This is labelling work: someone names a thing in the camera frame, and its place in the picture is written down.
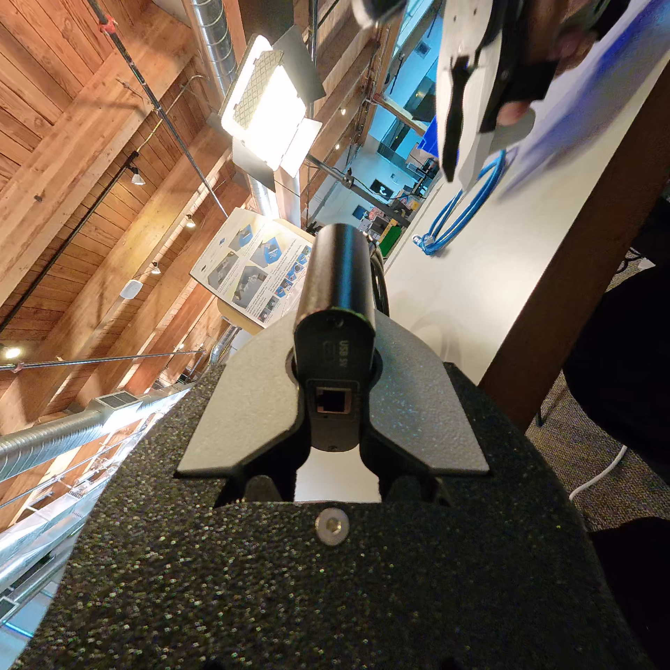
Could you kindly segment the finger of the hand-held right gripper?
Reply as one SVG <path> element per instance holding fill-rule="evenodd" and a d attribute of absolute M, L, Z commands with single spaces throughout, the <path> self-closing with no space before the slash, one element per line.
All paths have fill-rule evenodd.
<path fill-rule="evenodd" d="M 438 151 L 443 174 L 471 174 L 467 159 L 496 76 L 496 44 L 482 44 L 492 1 L 446 1 L 436 75 Z"/>
<path fill-rule="evenodd" d="M 514 125 L 497 128 L 498 75 L 502 72 L 500 66 L 508 52 L 516 56 L 515 50 L 505 44 L 505 37 L 497 36 L 488 46 L 481 47 L 478 58 L 468 64 L 457 158 L 457 182 L 463 191 L 469 191 L 474 186 L 492 153 L 522 141 L 535 124 L 535 110 L 530 108 Z"/>

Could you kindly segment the metal ventilation duct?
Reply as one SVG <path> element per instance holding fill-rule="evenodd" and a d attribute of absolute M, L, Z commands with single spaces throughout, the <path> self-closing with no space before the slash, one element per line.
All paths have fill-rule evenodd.
<path fill-rule="evenodd" d="M 84 411 L 2 436 L 1 481 L 152 414 L 164 415 L 192 387 L 176 383 L 141 396 L 119 391 L 91 400 Z"/>
<path fill-rule="evenodd" d="M 198 53 L 213 94 L 212 113 L 208 124 L 225 134 L 221 116 L 223 104 L 237 76 L 237 59 L 234 51 L 230 23 L 223 1 L 182 1 L 194 33 Z M 261 167 L 260 161 L 236 138 L 232 139 L 232 160 L 243 172 L 250 186 L 260 214 L 272 219 L 284 219 L 301 227 L 300 200 L 295 191 L 297 178 L 277 171 L 274 176 Z M 265 184 L 258 177 L 269 178 Z"/>

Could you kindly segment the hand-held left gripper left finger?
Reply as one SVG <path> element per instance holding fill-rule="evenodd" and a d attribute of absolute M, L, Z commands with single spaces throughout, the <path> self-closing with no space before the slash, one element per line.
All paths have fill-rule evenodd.
<path fill-rule="evenodd" d="M 228 478 L 243 490 L 257 475 L 294 490 L 311 444 L 293 375 L 296 314 L 252 337 L 228 361 L 177 467 L 180 479 Z"/>

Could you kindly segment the person's right hand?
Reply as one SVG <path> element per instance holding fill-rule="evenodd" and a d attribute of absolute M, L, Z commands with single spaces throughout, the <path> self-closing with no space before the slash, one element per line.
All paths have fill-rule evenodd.
<path fill-rule="evenodd" d="M 614 27 L 629 1 L 519 1 L 502 31 L 515 50 L 503 58 L 497 128 L 514 125 L 550 84 L 575 68 Z"/>

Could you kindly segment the person's dark trousers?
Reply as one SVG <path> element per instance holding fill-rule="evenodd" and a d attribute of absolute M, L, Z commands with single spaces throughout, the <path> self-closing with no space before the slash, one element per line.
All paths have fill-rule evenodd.
<path fill-rule="evenodd" d="M 669 482 L 669 201 L 632 247 L 653 267 L 607 291 L 564 363 L 584 413 Z"/>

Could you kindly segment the green plastic bin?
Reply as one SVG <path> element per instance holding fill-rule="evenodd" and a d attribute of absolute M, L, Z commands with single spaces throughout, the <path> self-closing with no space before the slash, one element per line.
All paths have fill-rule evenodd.
<path fill-rule="evenodd" d="M 392 220 L 387 225 L 378 242 L 379 250 L 384 259 L 389 256 L 390 252 L 402 236 L 403 232 L 404 228 L 396 220 Z"/>

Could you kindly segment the black network switch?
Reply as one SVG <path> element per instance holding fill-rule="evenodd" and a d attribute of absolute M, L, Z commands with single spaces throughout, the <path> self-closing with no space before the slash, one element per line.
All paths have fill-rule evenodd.
<path fill-rule="evenodd" d="M 349 224 L 326 225 L 314 240 L 294 328 L 294 368 L 313 448 L 347 452 L 359 444 L 375 314 L 367 239 Z"/>

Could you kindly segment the black track light rail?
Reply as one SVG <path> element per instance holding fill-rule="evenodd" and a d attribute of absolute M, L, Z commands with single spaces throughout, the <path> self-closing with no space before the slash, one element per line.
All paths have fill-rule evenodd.
<path fill-rule="evenodd" d="M 79 234 L 80 230 L 84 225 L 91 219 L 92 215 L 96 213 L 99 205 L 104 201 L 105 197 L 111 192 L 113 187 L 121 179 L 122 175 L 130 171 L 133 174 L 138 173 L 138 168 L 135 166 L 135 160 L 139 156 L 139 149 L 136 149 L 130 153 L 130 155 L 122 163 L 121 167 L 113 175 L 112 179 L 107 183 L 103 191 L 96 197 L 93 205 L 91 205 L 84 216 L 79 220 L 78 224 L 70 231 L 68 236 L 61 242 L 60 246 L 54 252 L 54 255 L 49 259 L 49 261 L 44 265 L 44 267 L 38 272 L 37 276 L 29 284 L 28 288 L 21 294 L 20 298 L 14 306 L 10 309 L 7 315 L 1 321 L 1 333 L 8 327 L 9 323 L 19 312 L 20 308 L 27 302 L 29 297 L 37 289 L 42 280 L 46 277 L 49 270 L 54 266 L 56 261 L 63 255 L 67 247 L 72 243 L 73 239 Z"/>

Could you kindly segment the studio light panel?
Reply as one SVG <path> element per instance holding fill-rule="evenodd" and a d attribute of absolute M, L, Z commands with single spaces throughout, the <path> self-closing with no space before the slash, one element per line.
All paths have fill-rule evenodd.
<path fill-rule="evenodd" d="M 322 127 L 307 107 L 324 95 L 296 25 L 274 45 L 254 35 L 219 112 L 233 162 L 271 191 L 278 170 L 295 178 Z"/>

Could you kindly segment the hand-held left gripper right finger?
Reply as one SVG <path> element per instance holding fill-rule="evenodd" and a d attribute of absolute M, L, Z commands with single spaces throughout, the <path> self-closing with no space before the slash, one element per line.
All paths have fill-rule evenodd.
<path fill-rule="evenodd" d="M 381 313 L 375 347 L 360 456 L 378 477 L 380 494 L 389 495 L 400 478 L 418 495 L 435 495 L 437 478 L 487 476 L 489 465 L 440 357 Z"/>

